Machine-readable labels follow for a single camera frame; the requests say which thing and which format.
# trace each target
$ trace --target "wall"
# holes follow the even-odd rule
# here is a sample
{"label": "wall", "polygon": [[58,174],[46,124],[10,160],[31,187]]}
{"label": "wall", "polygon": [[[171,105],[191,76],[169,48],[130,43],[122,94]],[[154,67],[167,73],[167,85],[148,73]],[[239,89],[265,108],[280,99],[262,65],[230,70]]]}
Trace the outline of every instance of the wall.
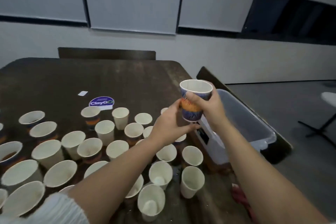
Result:
{"label": "wall", "polygon": [[193,78],[206,66],[224,83],[336,79],[336,46],[0,22],[0,67],[56,58],[58,47],[156,51],[157,60],[175,60]]}

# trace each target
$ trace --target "left hand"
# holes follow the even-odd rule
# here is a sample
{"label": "left hand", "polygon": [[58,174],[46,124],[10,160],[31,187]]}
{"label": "left hand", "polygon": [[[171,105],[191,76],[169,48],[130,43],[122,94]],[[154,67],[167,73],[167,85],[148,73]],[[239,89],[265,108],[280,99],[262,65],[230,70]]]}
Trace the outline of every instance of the left hand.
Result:
{"label": "left hand", "polygon": [[176,116],[179,112],[181,99],[176,100],[163,114],[156,120],[150,138],[159,140],[162,147],[173,143],[176,139],[189,133],[193,130],[199,129],[199,124],[189,124],[187,126],[179,127],[177,125]]}

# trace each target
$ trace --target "hand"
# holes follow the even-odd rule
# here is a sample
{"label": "hand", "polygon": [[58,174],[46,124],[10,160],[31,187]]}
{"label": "hand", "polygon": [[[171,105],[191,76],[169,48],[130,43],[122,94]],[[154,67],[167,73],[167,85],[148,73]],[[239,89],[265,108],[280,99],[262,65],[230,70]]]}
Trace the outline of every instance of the hand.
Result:
{"label": "hand", "polygon": [[192,92],[187,92],[186,97],[190,102],[198,105],[204,111],[204,115],[214,132],[217,132],[223,122],[228,120],[225,115],[221,98],[218,95],[215,86],[213,86],[212,96],[209,101],[200,98]]}
{"label": "hand", "polygon": [[173,143],[180,136],[189,133],[193,130],[199,129],[199,124],[189,124],[187,126],[179,127],[176,122],[176,116],[179,112],[181,99],[173,103],[158,119],[156,120],[152,132],[149,137],[153,140],[160,140],[162,147]]}

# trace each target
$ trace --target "white sleeve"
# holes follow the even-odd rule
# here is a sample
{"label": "white sleeve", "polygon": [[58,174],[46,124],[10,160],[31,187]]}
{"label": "white sleeve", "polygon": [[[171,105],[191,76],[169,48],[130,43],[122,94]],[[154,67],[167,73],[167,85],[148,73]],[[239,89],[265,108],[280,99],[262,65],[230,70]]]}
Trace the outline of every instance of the white sleeve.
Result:
{"label": "white sleeve", "polygon": [[90,224],[80,206],[66,194],[50,195],[27,219],[0,216],[1,224]]}

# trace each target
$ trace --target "dark wooden table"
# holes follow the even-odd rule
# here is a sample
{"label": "dark wooden table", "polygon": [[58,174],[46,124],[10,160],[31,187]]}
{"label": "dark wooden table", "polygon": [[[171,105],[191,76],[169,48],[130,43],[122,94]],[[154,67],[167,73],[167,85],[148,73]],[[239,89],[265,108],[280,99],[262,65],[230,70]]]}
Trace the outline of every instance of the dark wooden table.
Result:
{"label": "dark wooden table", "polygon": [[[129,123],[134,122],[134,116],[140,112],[152,115],[154,123],[160,110],[180,97],[179,83],[190,78],[175,61],[20,59],[0,69],[0,122],[5,126],[7,141],[23,142],[22,154],[31,158],[36,143],[18,123],[21,115],[44,111],[46,120],[57,123],[59,140],[74,130],[84,131],[87,138],[96,137],[95,132],[87,130],[80,115],[90,100],[112,97],[114,108],[130,110]],[[82,90],[88,93],[78,96]],[[101,119],[113,120],[111,110],[102,111]],[[125,140],[124,132],[116,130],[115,139]],[[186,143],[193,144],[190,135]],[[78,164],[73,183],[80,181],[88,168]],[[154,223],[250,223],[245,209],[231,197],[229,176],[211,174],[202,165],[204,187],[194,198],[184,199],[179,191],[179,163],[173,169],[173,180],[166,189],[165,208]],[[143,176],[145,183],[148,182],[148,169]],[[137,204],[122,204],[111,223],[143,223]]]}

